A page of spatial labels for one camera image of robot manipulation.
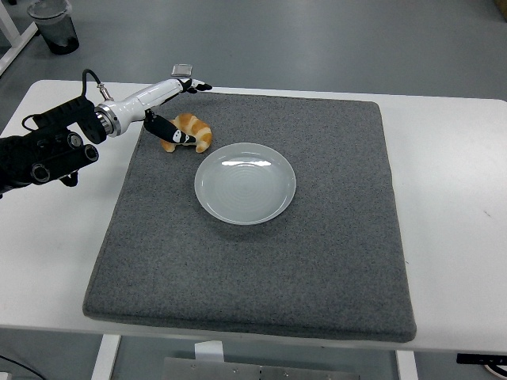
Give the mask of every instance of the ceramic plate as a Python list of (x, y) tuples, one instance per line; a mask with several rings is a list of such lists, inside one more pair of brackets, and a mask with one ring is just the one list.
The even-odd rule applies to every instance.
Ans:
[(291, 164), (267, 146), (241, 142), (207, 156), (196, 173), (200, 204), (232, 224), (258, 224), (279, 215), (292, 201), (295, 174)]

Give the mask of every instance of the gray floor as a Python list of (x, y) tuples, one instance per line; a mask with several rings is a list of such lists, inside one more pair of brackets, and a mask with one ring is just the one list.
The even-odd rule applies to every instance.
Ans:
[[(160, 380), (164, 358), (195, 359), (195, 343), (198, 341), (122, 338), (113, 377), (121, 380)], [(361, 380), (398, 380), (393, 351), (224, 341), (223, 356), (229, 363), (340, 371), (359, 374)]]
[[(2, 2), (24, 29), (29, 0)], [(79, 80), (85, 67), (104, 82), (157, 82), (175, 63), (191, 63), (195, 78), (222, 87), (507, 101), (507, 22), (493, 0), (74, 0), (73, 7), (77, 51), (53, 55), (35, 37), (0, 78), (0, 131), (31, 84)], [(80, 378), (68, 376), (61, 358), (97, 349), (96, 336), (0, 330), (0, 337), (0, 355), (23, 352), (18, 359), (55, 368), (50, 378)], [(58, 351), (66, 339), (76, 348), (87, 343)], [(243, 358), (262, 358), (263, 348), (245, 349), (252, 352)], [(301, 363), (308, 355), (299, 353)], [(493, 378), (454, 359), (417, 354), (421, 378)]]

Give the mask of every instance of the gray felt mat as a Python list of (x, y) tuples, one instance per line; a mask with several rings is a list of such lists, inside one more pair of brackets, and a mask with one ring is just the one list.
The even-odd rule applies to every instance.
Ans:
[[(143, 132), (83, 305), (97, 319), (278, 336), (404, 342), (415, 336), (378, 105), (217, 93), (155, 109), (212, 127), (209, 150), (166, 153)], [(256, 226), (208, 214), (194, 175), (231, 143), (270, 146), (294, 200)]]

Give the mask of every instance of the white robotic arm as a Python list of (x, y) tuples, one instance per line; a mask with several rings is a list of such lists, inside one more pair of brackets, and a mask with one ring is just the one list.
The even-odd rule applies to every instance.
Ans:
[[(98, 106), (86, 99), (86, 75), (97, 82), (105, 101)], [(195, 137), (178, 130), (170, 121), (157, 116), (152, 107), (172, 99), (179, 93), (196, 93), (211, 89), (210, 85), (191, 78), (171, 78), (151, 85), (123, 101), (114, 101), (97, 75), (85, 69), (82, 94), (41, 114), (26, 116), (21, 125), (29, 130), (24, 136), (0, 138), (0, 198), (4, 192), (30, 184), (46, 184), (61, 180), (66, 186), (78, 184), (78, 170), (98, 159), (98, 150), (85, 144), (68, 127), (77, 123), (93, 144), (107, 136), (118, 136), (134, 121), (143, 120), (144, 128), (171, 143), (194, 143)], [(37, 129), (25, 121), (32, 119)]]
[(179, 93), (196, 93), (211, 88), (196, 79), (171, 78), (133, 93), (123, 101), (114, 101), (102, 87), (101, 93), (105, 101), (95, 108), (95, 112), (106, 133), (115, 137), (125, 133), (132, 122), (144, 120), (150, 108), (165, 103)]

